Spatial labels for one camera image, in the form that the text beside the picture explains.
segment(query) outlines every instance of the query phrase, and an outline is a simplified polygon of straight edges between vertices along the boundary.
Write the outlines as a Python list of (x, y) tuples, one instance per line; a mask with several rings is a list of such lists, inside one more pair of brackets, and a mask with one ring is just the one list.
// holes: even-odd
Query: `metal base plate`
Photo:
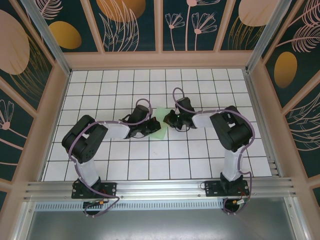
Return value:
[[(84, 189), (83, 183), (76, 182), (73, 184), (72, 199), (102, 199), (103, 196)], [(115, 182), (103, 182), (101, 183), (100, 192), (108, 195), (115, 196), (117, 192), (117, 183)]]
[[(226, 193), (220, 184), (220, 180), (216, 181), (205, 181), (201, 187), (204, 186), (205, 195), (207, 197), (241, 197), (241, 191), (229, 191)], [(249, 187), (248, 182), (246, 180), (242, 180), (240, 183), (240, 189), (248, 196), (249, 195)]]

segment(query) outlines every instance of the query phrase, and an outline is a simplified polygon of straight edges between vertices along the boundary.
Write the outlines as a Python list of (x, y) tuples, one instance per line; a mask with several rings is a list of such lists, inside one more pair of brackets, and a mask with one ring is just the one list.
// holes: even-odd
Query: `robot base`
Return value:
[(205, 181), (204, 189), (206, 197), (241, 197), (242, 192), (249, 195), (248, 182), (242, 175), (235, 181), (228, 181), (221, 174), (220, 180)]
[[(101, 182), (99, 180), (91, 186), (94, 190), (115, 196), (117, 192), (117, 183)], [(72, 199), (103, 199), (104, 197), (89, 190), (79, 179), (72, 184)]]

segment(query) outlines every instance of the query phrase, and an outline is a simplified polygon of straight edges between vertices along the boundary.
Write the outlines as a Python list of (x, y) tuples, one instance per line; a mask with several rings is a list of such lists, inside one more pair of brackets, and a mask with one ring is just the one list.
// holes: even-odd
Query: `green object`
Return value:
[(156, 117), (156, 120), (160, 123), (161, 129), (159, 131), (156, 131), (149, 135), (152, 139), (158, 139), (163, 140), (166, 135), (166, 131), (169, 127), (168, 124), (164, 122), (165, 116), (170, 112), (171, 109), (163, 108), (163, 107), (157, 107), (155, 112), (153, 113), (153, 117)]

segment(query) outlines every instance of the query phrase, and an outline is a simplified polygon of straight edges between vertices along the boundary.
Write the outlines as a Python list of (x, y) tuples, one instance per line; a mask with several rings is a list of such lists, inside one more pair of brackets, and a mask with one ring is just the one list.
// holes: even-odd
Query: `mounting plate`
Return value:
[[(115, 196), (117, 192), (117, 183), (102, 182), (100, 184), (99, 192)], [(103, 199), (104, 197), (90, 191), (86, 187), (84, 188), (83, 183), (79, 183), (78, 181), (73, 184), (71, 198), (72, 199)]]
[[(206, 197), (241, 197), (241, 191), (239, 190), (226, 193), (220, 184), (220, 180), (205, 181), (203, 184)], [(246, 180), (242, 180), (239, 187), (247, 196), (249, 195), (249, 187)]]

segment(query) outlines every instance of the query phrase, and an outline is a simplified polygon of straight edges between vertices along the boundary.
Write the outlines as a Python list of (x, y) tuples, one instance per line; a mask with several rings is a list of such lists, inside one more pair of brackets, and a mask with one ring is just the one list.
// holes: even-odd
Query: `white grid floor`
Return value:
[[(272, 175), (241, 69), (96, 70), (72, 72), (42, 180), (77, 179), (61, 141), (83, 115), (119, 120), (141, 98), (149, 99), (153, 108), (174, 108), (176, 87), (183, 88), (196, 110), (235, 105), (252, 122), (257, 137), (244, 155), (242, 170), (254, 177)], [(104, 141), (94, 160), (102, 180), (219, 178), (224, 148), (213, 128), (187, 133), (169, 128), (164, 140)]]

